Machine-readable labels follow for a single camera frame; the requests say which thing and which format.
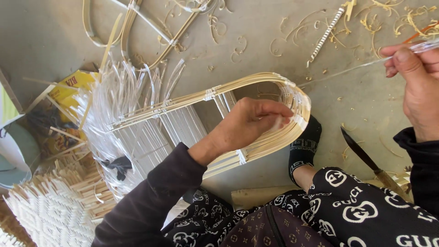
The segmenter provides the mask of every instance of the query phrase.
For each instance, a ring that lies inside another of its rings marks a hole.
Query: woman's left hand
[[[273,100],[243,98],[206,137],[188,152],[195,161],[207,166],[225,152],[242,149],[284,117],[281,127],[290,122],[293,112],[284,104]]]

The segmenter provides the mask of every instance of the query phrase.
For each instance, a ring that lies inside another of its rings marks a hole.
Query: woman's right hand
[[[400,73],[407,82],[403,110],[413,125],[417,142],[436,141],[439,140],[439,49],[415,54],[409,49],[414,44],[381,49],[382,55],[393,55],[384,63],[386,77]]]

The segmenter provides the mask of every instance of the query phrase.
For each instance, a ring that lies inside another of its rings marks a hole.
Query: knife
[[[340,127],[342,130],[343,137],[346,140],[346,143],[348,146],[352,149],[352,151],[360,157],[364,163],[368,167],[370,167],[377,178],[383,183],[384,187],[387,189],[390,189],[394,191],[396,194],[398,194],[400,197],[402,197],[407,202],[413,202],[409,195],[407,195],[403,189],[387,174],[387,172],[380,169],[375,162],[367,155],[367,153],[352,139],[352,137],[346,133],[346,131],[343,129],[343,127]]]

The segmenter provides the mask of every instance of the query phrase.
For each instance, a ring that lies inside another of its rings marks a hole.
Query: black sleeve
[[[148,246],[175,244],[160,229],[178,199],[201,185],[206,167],[199,165],[183,143],[154,168],[146,180],[128,193],[95,230],[92,247]]]
[[[407,150],[413,163],[410,182],[414,203],[439,215],[439,141],[417,143],[413,127],[402,130],[393,139]]]

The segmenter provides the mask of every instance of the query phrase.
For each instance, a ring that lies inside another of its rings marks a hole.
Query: orange strip
[[[427,30],[428,30],[429,28],[431,28],[432,26],[433,26],[432,24],[426,26],[424,29],[421,30],[421,33],[427,31]],[[406,41],[404,41],[403,44],[409,43],[410,40],[412,40],[412,39],[414,39],[414,38],[416,38],[416,37],[418,37],[418,36],[419,36],[419,33],[416,33],[415,35],[413,35],[412,37],[410,37],[410,38],[408,38]]]

